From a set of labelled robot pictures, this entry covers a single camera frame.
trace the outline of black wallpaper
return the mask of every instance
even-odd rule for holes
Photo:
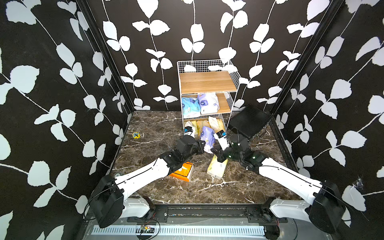
[[[383,235],[384,2],[367,3],[342,5],[275,116],[299,172],[350,204],[344,239]]]
[[[0,239],[72,240],[127,104],[113,101],[120,90],[75,2],[0,4]],[[104,72],[110,82],[98,86]]]
[[[328,0],[245,0],[236,2],[232,0],[98,0],[88,1],[88,3],[97,25],[103,33],[104,40],[110,43],[108,48],[120,75],[130,78],[124,78],[123,80],[126,82],[126,89],[136,106],[135,108],[159,111],[180,110],[177,61],[192,59],[192,53],[187,53],[183,49],[181,40],[184,38],[187,38],[188,41],[194,40],[190,32],[193,24],[201,24],[204,32],[202,39],[195,38],[196,41],[204,43],[204,48],[198,53],[202,44],[196,46],[196,51],[193,51],[193,60],[219,59],[219,51],[230,47],[236,51],[236,54],[233,58],[232,56],[229,58],[232,59],[239,74],[246,78],[247,81],[250,80],[249,71],[256,65],[255,63],[257,62],[257,66],[262,66],[262,71],[252,78],[252,81],[258,81],[258,83],[251,82],[247,84],[247,82],[243,82],[244,84],[240,85],[236,99],[240,101],[235,104],[236,109],[238,110],[238,108],[250,103],[264,109],[266,100],[269,99],[265,107],[265,110],[269,110],[276,100],[278,92],[291,74],[291,71],[285,71],[286,65],[276,74],[279,63],[282,61],[284,61],[282,64],[288,63],[289,60],[283,52],[289,51],[292,53],[295,50],[294,52],[297,53],[296,58],[291,57],[289,61],[289,63],[293,63],[290,66],[293,69],[300,58],[299,54],[304,51],[317,27],[317,23],[321,21],[329,6]],[[232,17],[230,5],[235,10],[233,14],[235,19],[232,21],[229,18],[229,23],[223,33],[220,29],[220,21],[225,12],[227,12],[227,17]],[[167,31],[156,35],[156,29],[159,30],[162,27],[154,25],[154,34],[151,36],[150,30],[144,28],[146,27],[145,24],[149,23],[148,16],[144,11],[147,11],[151,22],[161,20],[165,23],[166,26],[164,26],[163,31]],[[106,36],[105,34],[103,22],[107,21],[113,23],[112,26],[108,25],[107,29],[116,28],[117,36],[113,37],[116,38],[115,40],[111,38],[111,35]],[[140,21],[143,21],[139,25],[141,31],[133,26]],[[259,45],[254,39],[254,34],[260,24],[266,23],[269,24],[269,31],[266,37],[263,38],[263,44],[266,43],[259,51],[254,48]],[[287,26],[294,24],[297,25],[292,27],[296,27],[297,31],[289,33]],[[306,34],[302,34],[302,37],[300,37],[301,29],[304,26],[308,26],[305,30]],[[263,31],[260,31],[256,34],[256,38],[259,39],[262,35]],[[122,36],[129,38],[130,45],[123,41],[122,48],[120,48],[117,41]],[[254,53],[250,49],[250,43],[252,42],[254,42],[252,45]],[[151,68],[151,59],[153,59],[153,63],[156,63],[157,58],[153,54],[146,52],[146,49],[165,52],[165,55],[160,55],[159,60],[162,61],[164,58],[170,60],[172,67],[164,63],[165,69],[161,71],[160,66],[158,66],[156,72],[154,72]],[[132,63],[138,69],[133,80],[140,79],[146,84],[137,82],[135,87],[133,86],[131,83],[132,75],[129,75],[125,69],[127,64],[131,65]],[[175,100],[175,98],[169,97],[170,101],[167,105],[164,100],[156,101],[154,99],[156,97],[164,98],[163,94],[157,89],[158,86],[164,84],[171,88],[169,93],[165,91],[166,95],[177,98]]]

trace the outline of white vent grille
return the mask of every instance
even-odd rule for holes
[[[139,225],[111,225],[106,228],[93,226],[91,235],[140,235]],[[263,226],[192,226],[162,225],[159,236],[200,236],[200,237],[260,237],[264,238]]]

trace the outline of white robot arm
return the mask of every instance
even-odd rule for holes
[[[193,130],[186,127],[177,145],[147,166],[116,178],[107,175],[100,180],[88,202],[101,228],[111,225],[118,218],[143,217],[148,212],[149,204],[144,198],[133,199],[129,196],[143,186],[175,172],[192,156],[204,152],[205,142],[195,140],[190,136],[191,133]],[[224,132],[215,134],[215,138],[220,145],[217,144],[212,151],[218,161],[239,161],[247,170],[278,182],[303,199],[275,199],[269,206],[270,215],[312,222],[328,233],[336,229],[345,211],[345,206],[338,201],[341,196],[336,185],[307,178],[272,158],[251,151],[243,136],[237,136],[230,143]]]

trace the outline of wire mesh basket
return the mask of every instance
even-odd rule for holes
[[[215,93],[223,93],[224,94],[224,97],[226,98],[229,109],[230,109],[230,111],[226,112],[226,113],[230,113],[230,116],[231,116],[232,110],[233,110],[234,100],[233,100],[230,92],[236,92],[236,94],[235,94],[235,99],[236,99],[238,88],[240,86],[240,83],[239,83],[240,74],[238,73],[237,68],[233,65],[233,63],[231,61],[228,61],[227,63],[223,63],[223,61],[220,59],[178,61],[177,62],[177,73],[179,76],[180,100],[183,96],[185,97],[187,95],[192,95],[192,94],[182,94],[181,80],[180,80],[180,74],[181,73],[193,73],[193,72],[201,73],[201,72],[214,72],[214,71],[227,71],[229,73],[232,81],[233,81],[233,84],[236,87],[236,91],[229,91],[229,92],[216,91],[215,92]],[[184,119],[184,116],[182,114],[183,127],[184,127],[184,123],[186,121],[208,119],[208,117],[214,117],[217,119],[221,119],[223,121],[224,126],[226,126],[226,128],[228,127],[228,123],[225,124],[223,116],[221,113],[219,113],[219,114],[206,114],[206,115],[202,115],[200,117],[188,118],[188,119]]]

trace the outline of marble floor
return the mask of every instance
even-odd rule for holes
[[[111,175],[126,174],[154,161],[159,154],[172,148],[182,130],[181,112],[134,112]],[[134,139],[133,132],[139,132],[141,137]],[[251,148],[285,165],[269,125],[262,137],[251,141]],[[195,170],[191,182],[167,176],[153,181],[137,193],[148,196],[156,204],[264,203],[269,196],[300,199],[275,181],[246,171],[238,162],[228,162],[223,180],[213,179],[207,174],[212,156],[204,153],[192,158],[190,162]]]

